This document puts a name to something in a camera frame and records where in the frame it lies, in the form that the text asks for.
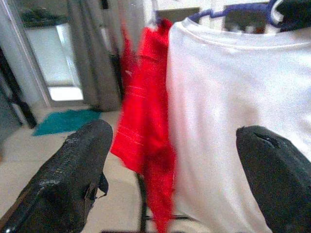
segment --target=doorway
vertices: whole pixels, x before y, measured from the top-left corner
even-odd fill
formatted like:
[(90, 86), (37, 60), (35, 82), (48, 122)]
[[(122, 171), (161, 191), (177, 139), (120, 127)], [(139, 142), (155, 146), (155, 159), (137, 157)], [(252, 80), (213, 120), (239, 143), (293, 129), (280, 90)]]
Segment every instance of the doorway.
[(42, 92), (51, 107), (82, 105), (83, 93), (76, 67), (67, 1), (4, 0), (28, 44), (42, 84)]

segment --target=hanging clothes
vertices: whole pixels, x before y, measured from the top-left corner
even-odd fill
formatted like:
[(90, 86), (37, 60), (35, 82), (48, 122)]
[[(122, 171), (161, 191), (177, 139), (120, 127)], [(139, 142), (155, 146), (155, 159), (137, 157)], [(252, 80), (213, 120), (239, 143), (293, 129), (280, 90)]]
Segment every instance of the hanging clothes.
[(174, 24), (167, 90), (178, 210), (213, 233), (271, 233), (239, 160), (236, 130), (266, 127), (311, 161), (310, 54), (311, 28), (258, 35), (188, 18)]
[(169, 142), (166, 69), (168, 33), (163, 20), (156, 31), (143, 30), (138, 64), (126, 87), (111, 152), (142, 174), (147, 203), (158, 232), (167, 232), (172, 215), (175, 153)]
[(121, 31), (124, 38), (123, 52), (120, 59), (121, 62), (121, 77), (124, 91), (126, 92), (127, 87), (131, 83), (132, 74), (137, 65), (137, 58), (133, 50), (132, 41), (130, 39), (129, 32), (126, 29), (125, 23), (121, 25)]

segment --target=white t-shirt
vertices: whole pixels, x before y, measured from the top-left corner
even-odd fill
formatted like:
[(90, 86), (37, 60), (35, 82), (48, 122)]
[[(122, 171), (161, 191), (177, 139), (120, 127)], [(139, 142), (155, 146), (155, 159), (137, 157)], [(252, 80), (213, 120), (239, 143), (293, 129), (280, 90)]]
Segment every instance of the white t-shirt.
[(271, 233), (242, 168), (236, 130), (264, 126), (311, 161), (311, 28), (259, 35), (178, 22), (167, 90), (177, 209), (213, 233)]

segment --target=blue hanger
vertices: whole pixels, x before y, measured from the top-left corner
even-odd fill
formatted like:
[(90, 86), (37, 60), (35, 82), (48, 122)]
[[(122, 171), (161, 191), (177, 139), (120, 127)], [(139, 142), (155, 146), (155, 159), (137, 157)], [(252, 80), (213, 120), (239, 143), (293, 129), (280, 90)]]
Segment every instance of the blue hanger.
[(277, 1), (278, 0), (271, 0), (269, 1), (268, 4), (263, 4), (263, 3), (236, 4), (236, 5), (228, 6), (225, 10), (220, 11), (220, 12), (214, 12), (212, 9), (208, 9), (205, 11), (198, 12), (192, 16), (189, 16), (189, 19), (191, 19), (192, 21), (198, 21), (200, 18), (204, 16), (210, 16), (211, 18), (216, 18), (216, 17), (227, 16), (232, 11), (251, 11), (251, 12), (265, 13), (268, 23), (270, 23), (272, 26), (276, 28), (285, 29), (285, 28), (293, 27), (296, 23), (290, 23), (290, 24), (285, 24), (282, 22), (275, 23), (272, 17), (272, 9), (273, 9), (274, 4)]

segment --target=floor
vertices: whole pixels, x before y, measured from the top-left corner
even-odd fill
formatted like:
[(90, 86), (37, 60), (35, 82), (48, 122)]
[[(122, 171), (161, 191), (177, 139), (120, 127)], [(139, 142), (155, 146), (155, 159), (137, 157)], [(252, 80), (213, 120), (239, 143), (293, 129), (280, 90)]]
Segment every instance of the floor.
[[(54, 111), (68, 108), (40, 109), (38, 122)], [(102, 113), (101, 119), (115, 128), (119, 112)], [(0, 216), (14, 203), (22, 188), (63, 144), (71, 133), (58, 133), (40, 137), (32, 136), (33, 130), (20, 128), (0, 146)], [(96, 200), (90, 211), (83, 233), (100, 233), (102, 230), (137, 231), (140, 214), (140, 196), (137, 181), (132, 171), (122, 166), (121, 161), (109, 153), (104, 165), (109, 181), (109, 193)], [(153, 223), (149, 231), (155, 231)], [(193, 221), (175, 221), (171, 231), (186, 233), (209, 233), (203, 225)]]

